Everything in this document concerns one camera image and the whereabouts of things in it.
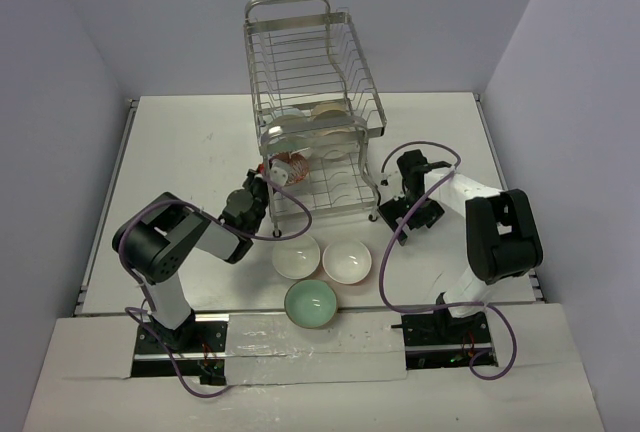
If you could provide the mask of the steel two-tier dish rack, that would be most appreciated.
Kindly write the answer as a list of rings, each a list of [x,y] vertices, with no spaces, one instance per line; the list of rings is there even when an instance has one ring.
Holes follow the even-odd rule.
[[[271,194],[274,230],[306,212],[376,221],[368,149],[387,119],[349,11],[329,0],[249,0],[243,33],[261,163],[289,167],[289,195]]]

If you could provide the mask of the white bowl beige outside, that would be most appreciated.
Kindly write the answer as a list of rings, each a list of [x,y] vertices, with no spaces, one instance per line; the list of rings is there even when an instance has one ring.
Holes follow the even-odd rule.
[[[345,105],[340,102],[323,102],[316,105],[311,112],[311,121],[319,122],[347,115]]]

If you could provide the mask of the pale green bowl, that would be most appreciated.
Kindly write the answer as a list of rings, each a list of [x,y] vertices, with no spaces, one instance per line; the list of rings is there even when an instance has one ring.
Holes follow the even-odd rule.
[[[284,310],[296,326],[317,329],[326,326],[334,318],[338,300],[328,283],[316,279],[301,280],[285,294]]]

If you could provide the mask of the red patterned bowl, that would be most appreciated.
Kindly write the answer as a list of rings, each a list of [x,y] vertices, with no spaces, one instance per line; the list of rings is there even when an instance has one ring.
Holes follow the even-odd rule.
[[[276,159],[288,163],[292,168],[292,174],[285,186],[297,184],[309,174],[309,163],[300,154],[277,154],[270,159],[270,163]]]

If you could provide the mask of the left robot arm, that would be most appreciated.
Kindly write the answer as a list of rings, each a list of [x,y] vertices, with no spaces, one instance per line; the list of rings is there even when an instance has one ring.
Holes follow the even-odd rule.
[[[254,170],[232,191],[213,220],[165,192],[114,234],[112,248],[132,270],[150,302],[150,326],[172,351],[195,338],[195,311],[187,302],[179,267],[197,248],[228,263],[240,261],[253,246],[269,205],[267,183]]]

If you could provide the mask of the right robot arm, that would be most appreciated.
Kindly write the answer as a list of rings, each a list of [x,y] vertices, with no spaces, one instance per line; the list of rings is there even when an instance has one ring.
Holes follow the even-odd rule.
[[[461,157],[431,162],[417,148],[396,160],[401,194],[378,207],[393,231],[381,261],[379,294],[385,306],[416,314],[419,308],[391,304],[384,288],[392,249],[403,246],[407,230],[430,228],[446,209],[465,221],[467,267],[457,282],[441,293],[434,306],[422,311],[437,314],[435,334],[446,343],[459,341],[469,330],[468,318],[488,306],[494,286],[524,276],[543,261],[543,248],[527,194],[520,189],[501,190],[481,184],[458,172]]]

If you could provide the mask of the white bowl pink rim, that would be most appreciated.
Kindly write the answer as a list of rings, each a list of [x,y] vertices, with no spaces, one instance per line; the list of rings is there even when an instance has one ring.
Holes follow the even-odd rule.
[[[322,265],[335,282],[354,285],[369,275],[372,257],[369,249],[360,241],[336,241],[324,250]]]

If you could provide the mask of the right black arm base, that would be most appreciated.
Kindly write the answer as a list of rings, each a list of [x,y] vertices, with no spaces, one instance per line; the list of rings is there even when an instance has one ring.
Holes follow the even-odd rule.
[[[401,312],[391,326],[402,332],[407,370],[497,366],[486,314],[456,318],[448,309]]]

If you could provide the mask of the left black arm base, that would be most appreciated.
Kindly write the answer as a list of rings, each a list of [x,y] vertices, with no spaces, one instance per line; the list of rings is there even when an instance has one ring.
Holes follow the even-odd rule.
[[[196,379],[203,386],[227,385],[225,377],[227,320],[196,320],[193,332],[182,349],[172,356],[184,379]],[[175,377],[176,371],[163,345],[138,326],[131,364],[133,378]]]

